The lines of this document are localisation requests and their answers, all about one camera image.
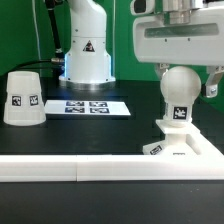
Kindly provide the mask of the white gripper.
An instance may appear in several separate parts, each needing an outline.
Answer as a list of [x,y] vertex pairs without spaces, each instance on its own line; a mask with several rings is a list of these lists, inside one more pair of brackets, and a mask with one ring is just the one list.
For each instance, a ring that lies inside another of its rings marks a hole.
[[218,95],[224,76],[224,1],[132,0],[134,53],[156,63],[159,79],[169,64],[208,66],[204,97]]

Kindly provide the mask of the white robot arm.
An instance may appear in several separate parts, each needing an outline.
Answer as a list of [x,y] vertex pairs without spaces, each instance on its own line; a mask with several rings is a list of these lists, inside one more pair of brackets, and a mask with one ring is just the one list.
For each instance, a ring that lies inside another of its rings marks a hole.
[[[65,55],[63,85],[95,88],[112,83],[106,51],[104,9],[93,0],[68,0],[71,47]],[[204,95],[215,97],[224,77],[224,2],[203,0],[132,0],[134,54],[152,63],[161,77],[171,65],[207,69]]]

